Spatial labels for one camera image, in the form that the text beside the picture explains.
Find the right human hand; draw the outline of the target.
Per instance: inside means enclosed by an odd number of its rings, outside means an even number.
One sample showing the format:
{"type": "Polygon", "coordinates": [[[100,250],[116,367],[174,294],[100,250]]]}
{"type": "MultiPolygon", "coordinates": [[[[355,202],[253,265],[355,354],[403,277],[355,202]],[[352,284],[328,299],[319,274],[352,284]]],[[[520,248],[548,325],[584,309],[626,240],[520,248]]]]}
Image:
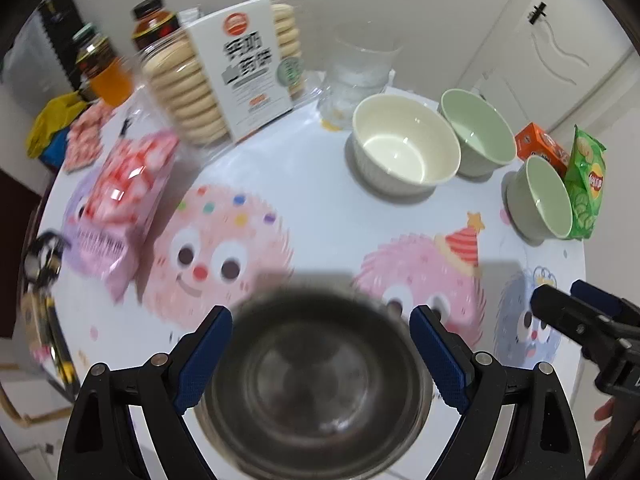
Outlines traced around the right human hand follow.
{"type": "Polygon", "coordinates": [[[608,434],[611,431],[611,419],[615,408],[615,399],[609,398],[605,404],[599,406],[593,414],[596,422],[605,422],[605,425],[598,431],[593,439],[588,465],[594,466],[601,458],[606,448],[608,434]]]}

